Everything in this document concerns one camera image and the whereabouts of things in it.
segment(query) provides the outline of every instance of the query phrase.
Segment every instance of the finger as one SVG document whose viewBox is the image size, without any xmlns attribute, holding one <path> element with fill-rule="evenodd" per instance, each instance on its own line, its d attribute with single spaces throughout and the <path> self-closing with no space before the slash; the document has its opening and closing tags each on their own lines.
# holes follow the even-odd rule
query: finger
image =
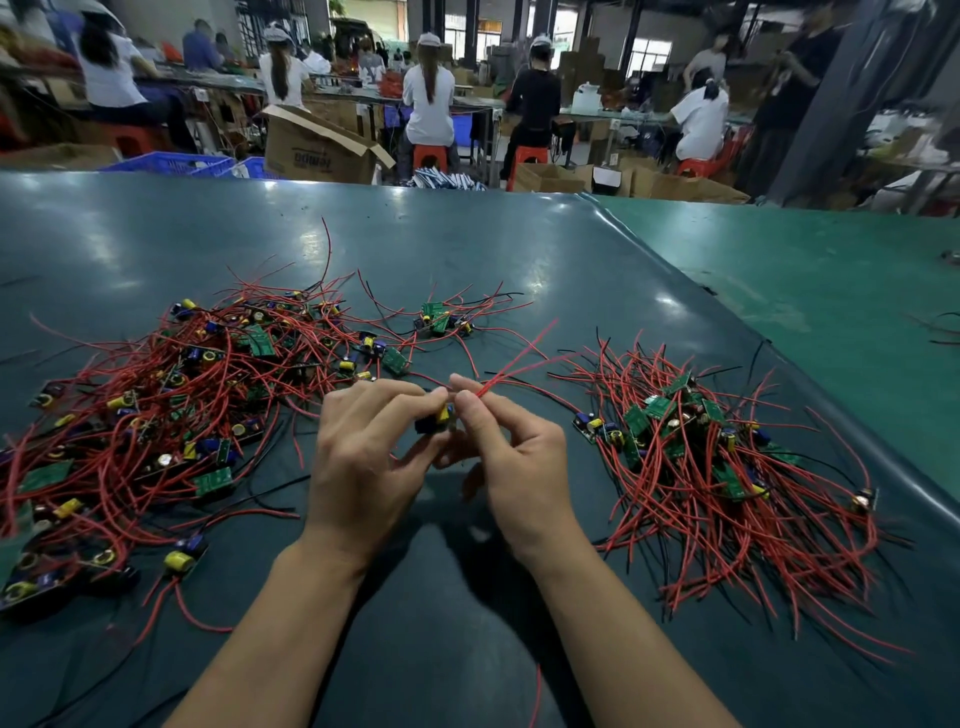
<svg viewBox="0 0 960 728">
<path fill-rule="evenodd" d="M 510 449 L 500 432 L 500 425 L 493 413 L 472 392 L 458 392 L 454 406 L 457 416 L 467 428 L 467 435 L 476 445 L 481 457 L 491 457 Z"/>
<path fill-rule="evenodd" d="M 487 482 L 486 478 L 484 477 L 483 464 L 477 463 L 470 468 L 470 472 L 467 473 L 467 477 L 464 478 L 464 482 L 460 486 L 460 498 L 463 499 L 464 503 L 471 502 L 476 497 L 480 489 L 486 484 Z"/>
<path fill-rule="evenodd" d="M 320 410 L 320 429 L 326 425 L 337 426 L 344 419 L 353 404 L 360 398 L 364 390 L 372 386 L 371 382 L 362 379 L 354 382 L 346 389 L 335 389 L 324 397 L 324 406 Z"/>
<path fill-rule="evenodd" d="M 422 483 L 430 463 L 450 442 L 451 434 L 451 432 L 437 432 L 433 435 L 424 435 L 396 462 L 396 469 L 409 473 L 418 483 Z"/>
<path fill-rule="evenodd" d="M 434 460 L 433 467 L 441 471 L 474 457 L 480 457 L 480 451 L 462 429 L 457 429 L 450 433 L 450 440 Z"/>
<path fill-rule="evenodd" d="M 398 394 L 367 425 L 367 439 L 390 450 L 415 420 L 436 415 L 446 407 L 446 389 L 437 387 L 430 394 Z"/>
<path fill-rule="evenodd" d="M 347 413 L 348 423 L 357 429 L 366 427 L 393 398 L 399 395 L 422 396 L 424 394 L 423 388 L 411 381 L 378 379 L 375 382 L 367 382 L 362 395 L 357 398 Z"/>
<path fill-rule="evenodd" d="M 465 376 L 450 375 L 450 388 L 458 392 L 467 391 L 471 393 L 479 392 L 482 385 L 480 382 L 467 379 Z M 519 404 L 506 397 L 488 392 L 481 400 L 489 409 L 496 420 L 516 435 L 519 444 L 524 440 L 530 440 L 543 433 L 543 428 L 547 424 L 546 420 L 537 417 L 537 415 L 525 410 Z"/>
</svg>

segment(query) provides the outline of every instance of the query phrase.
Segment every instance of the blue plastic crate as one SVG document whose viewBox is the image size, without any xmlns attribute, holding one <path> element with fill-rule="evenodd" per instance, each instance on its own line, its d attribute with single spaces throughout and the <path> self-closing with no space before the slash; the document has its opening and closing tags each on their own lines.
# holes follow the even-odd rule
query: blue plastic crate
<svg viewBox="0 0 960 728">
<path fill-rule="evenodd" d="M 263 157 L 247 157 L 231 170 L 234 177 L 247 180 L 282 180 L 280 175 L 263 168 Z"/>
<path fill-rule="evenodd" d="M 177 177 L 223 177 L 233 169 L 230 157 L 151 152 L 104 167 L 101 172 L 153 172 Z"/>
</svg>

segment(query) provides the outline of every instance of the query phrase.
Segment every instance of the worker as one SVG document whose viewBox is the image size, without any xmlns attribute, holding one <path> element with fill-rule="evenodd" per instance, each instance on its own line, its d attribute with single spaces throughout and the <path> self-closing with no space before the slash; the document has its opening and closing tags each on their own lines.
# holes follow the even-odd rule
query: worker
<svg viewBox="0 0 960 728">
<path fill-rule="evenodd" d="M 368 36 L 360 38 L 360 54 L 357 56 L 360 79 L 367 84 L 375 84 L 386 69 L 383 59 L 373 51 L 373 41 Z"/>
<path fill-rule="evenodd" d="M 677 159 L 713 159 L 723 146 L 730 96 L 709 66 L 697 71 L 692 83 L 693 90 L 670 110 L 682 129 L 673 152 Z"/>
<path fill-rule="evenodd" d="M 303 105 L 303 84 L 310 81 L 310 69 L 293 55 L 294 40 L 277 25 L 263 31 L 268 53 L 260 57 L 260 74 L 267 89 L 267 102 L 297 107 Z"/>
<path fill-rule="evenodd" d="M 196 154 L 193 134 L 186 126 L 183 104 L 177 96 L 148 101 L 136 87 L 133 71 L 157 78 L 156 67 L 145 60 L 127 37 L 116 15 L 96 0 L 82 0 L 84 28 L 75 44 L 84 72 L 90 118 L 105 124 L 158 127 L 166 124 L 170 140 L 184 152 Z"/>
<path fill-rule="evenodd" d="M 403 103 L 413 107 L 407 128 L 396 150 L 396 170 L 402 181 L 413 176 L 414 146 L 446 147 L 446 169 L 460 170 L 460 156 L 453 133 L 450 105 L 453 103 L 453 74 L 440 65 L 440 39 L 424 33 L 417 41 L 417 65 L 403 77 Z"/>
<path fill-rule="evenodd" d="M 233 53 L 233 49 L 230 48 L 230 41 L 227 40 L 227 34 L 221 31 L 217 34 L 217 53 L 220 54 L 220 57 L 224 60 L 224 63 L 236 63 L 237 57 Z"/>
<path fill-rule="evenodd" d="M 537 36 L 530 46 L 530 67 L 516 75 L 507 101 L 507 113 L 520 113 L 520 123 L 510 135 L 503 158 L 500 179 L 508 180 L 514 166 L 517 147 L 548 147 L 552 137 L 550 123 L 560 113 L 560 79 L 550 71 L 553 43 Z"/>
<path fill-rule="evenodd" d="M 196 20 L 193 31 L 183 37 L 183 65 L 188 71 L 216 71 L 224 57 L 213 44 L 213 29 L 205 20 Z"/>
<path fill-rule="evenodd" d="M 165 727 L 308 725 L 357 590 L 427 469 L 477 456 L 464 495 L 485 485 L 510 552 L 550 610 L 592 723 L 736 726 L 577 523 L 563 429 L 500 395 L 477 398 L 475 381 L 452 375 L 449 385 L 427 394 L 379 379 L 324 397 L 302 533 Z M 410 425 L 448 401 L 465 430 L 425 436 L 394 458 Z"/>
<path fill-rule="evenodd" d="M 833 29 L 832 4 L 821 3 L 809 10 L 800 36 L 775 56 L 766 98 L 737 169 L 734 186 L 741 192 L 753 198 L 767 194 L 841 37 Z"/>
<path fill-rule="evenodd" d="M 324 40 L 319 36 L 314 36 L 310 43 L 310 53 L 303 60 L 307 70 L 320 76 L 327 76 L 330 73 L 330 61 L 324 58 Z"/>
<path fill-rule="evenodd" d="M 713 37 L 713 45 L 700 51 L 694 56 L 690 63 L 684 69 L 684 91 L 689 93 L 693 90 L 693 75 L 703 69 L 709 68 L 712 72 L 712 78 L 719 85 L 723 82 L 724 73 L 727 70 L 727 46 L 730 44 L 730 35 L 727 33 L 718 33 Z"/>
</svg>

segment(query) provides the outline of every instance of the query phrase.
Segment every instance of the dark pants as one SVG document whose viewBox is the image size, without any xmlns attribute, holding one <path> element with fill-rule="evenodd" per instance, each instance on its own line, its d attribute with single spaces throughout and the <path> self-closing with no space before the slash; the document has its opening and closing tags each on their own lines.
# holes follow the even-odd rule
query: dark pants
<svg viewBox="0 0 960 728">
<path fill-rule="evenodd" d="M 193 134 L 186 126 L 186 115 L 180 99 L 168 96 L 146 104 L 131 107 L 92 107 L 90 118 L 104 124 L 127 127 L 158 127 L 167 125 L 174 146 L 188 154 L 197 154 Z"/>
<path fill-rule="evenodd" d="M 500 179 L 508 180 L 510 172 L 514 168 L 514 157 L 517 147 L 536 147 L 542 149 L 550 146 L 550 140 L 553 134 L 549 129 L 527 129 L 522 124 L 517 124 L 514 132 L 510 134 L 510 143 L 507 144 L 507 156 L 503 158 L 503 167 L 500 169 Z"/>
<path fill-rule="evenodd" d="M 795 129 L 754 129 L 737 165 L 733 186 L 751 197 L 766 195 L 796 135 Z"/>
</svg>

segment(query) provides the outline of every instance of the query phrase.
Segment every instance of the ponytail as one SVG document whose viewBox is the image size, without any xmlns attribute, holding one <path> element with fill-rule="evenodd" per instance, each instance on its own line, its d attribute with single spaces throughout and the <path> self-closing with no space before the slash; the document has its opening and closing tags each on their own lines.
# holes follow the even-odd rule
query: ponytail
<svg viewBox="0 0 960 728">
<path fill-rule="evenodd" d="M 276 98 L 281 103 L 290 93 L 290 83 L 287 81 L 287 74 L 290 71 L 290 57 L 287 55 L 286 48 L 286 42 L 270 43 L 270 58 L 273 62 L 270 69 L 270 80 L 274 84 Z"/>
<path fill-rule="evenodd" d="M 420 61 L 420 70 L 423 71 L 423 84 L 426 86 L 426 100 L 433 104 L 434 94 L 437 92 L 437 48 L 432 45 L 418 45 L 417 58 Z"/>
</svg>

